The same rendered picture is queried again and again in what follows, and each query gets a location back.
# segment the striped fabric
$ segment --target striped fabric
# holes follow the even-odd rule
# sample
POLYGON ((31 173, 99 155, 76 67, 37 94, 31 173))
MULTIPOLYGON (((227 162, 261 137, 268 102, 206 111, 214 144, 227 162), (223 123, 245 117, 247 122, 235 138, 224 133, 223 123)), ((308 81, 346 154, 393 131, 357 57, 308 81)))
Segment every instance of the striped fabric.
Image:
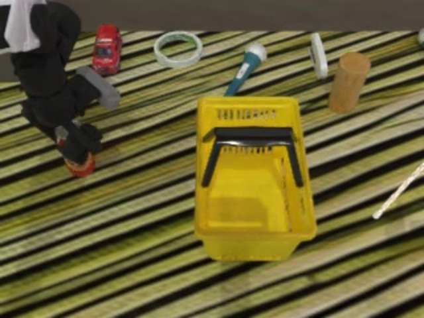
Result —
MULTIPOLYGON (((348 51, 373 67, 360 105, 332 114, 332 77, 316 79, 306 32, 196 32, 204 57, 170 70, 161 32, 124 32, 123 95, 83 120, 105 133, 94 175, 71 178, 51 142, 0 84, 0 316, 424 317, 424 183, 371 215, 424 159, 424 50, 416 32, 321 32, 333 75, 348 51), (197 98, 222 95, 258 40, 269 60, 242 95, 299 99, 317 238, 285 262, 220 263, 193 235, 197 98)), ((89 64, 93 34, 70 75, 89 64)), ((166 49, 188 54, 187 44, 166 49)))

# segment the yellow bin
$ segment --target yellow bin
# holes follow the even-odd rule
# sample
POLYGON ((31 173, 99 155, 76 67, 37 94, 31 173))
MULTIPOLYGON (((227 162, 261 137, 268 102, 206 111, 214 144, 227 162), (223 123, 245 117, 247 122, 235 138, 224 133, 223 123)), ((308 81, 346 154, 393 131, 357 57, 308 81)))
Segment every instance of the yellow bin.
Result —
POLYGON ((297 100, 204 97, 195 233, 216 260, 283 260, 316 235, 297 100))

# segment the blue microphone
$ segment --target blue microphone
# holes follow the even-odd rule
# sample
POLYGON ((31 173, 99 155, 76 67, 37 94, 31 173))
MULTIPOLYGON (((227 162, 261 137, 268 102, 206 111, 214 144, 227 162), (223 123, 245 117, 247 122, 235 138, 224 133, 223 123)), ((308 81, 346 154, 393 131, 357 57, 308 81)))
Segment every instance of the blue microphone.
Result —
POLYGON ((228 86, 224 96, 236 95, 249 75, 254 71, 255 68, 257 68, 263 61, 266 60, 266 57, 266 49, 263 45, 259 43, 252 43, 248 45, 244 51, 243 63, 238 69, 238 72, 230 86, 228 86))

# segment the wooden cylinder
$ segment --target wooden cylinder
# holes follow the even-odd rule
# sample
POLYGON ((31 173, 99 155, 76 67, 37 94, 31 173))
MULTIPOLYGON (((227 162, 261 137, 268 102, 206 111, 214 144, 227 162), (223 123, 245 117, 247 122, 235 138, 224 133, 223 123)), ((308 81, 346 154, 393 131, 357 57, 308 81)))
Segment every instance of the wooden cylinder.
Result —
POLYGON ((361 53, 342 55, 330 92, 329 107, 332 111, 345 114, 355 108, 370 68, 370 60, 361 53))

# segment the cork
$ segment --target cork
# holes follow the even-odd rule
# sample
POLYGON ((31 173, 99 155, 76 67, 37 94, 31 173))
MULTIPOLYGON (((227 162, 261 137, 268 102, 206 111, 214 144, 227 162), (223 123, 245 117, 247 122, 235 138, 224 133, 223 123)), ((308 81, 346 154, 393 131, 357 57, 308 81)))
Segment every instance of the cork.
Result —
POLYGON ((330 110, 338 114, 353 111, 370 68, 370 60, 361 53, 349 52, 342 55, 330 92, 330 110))

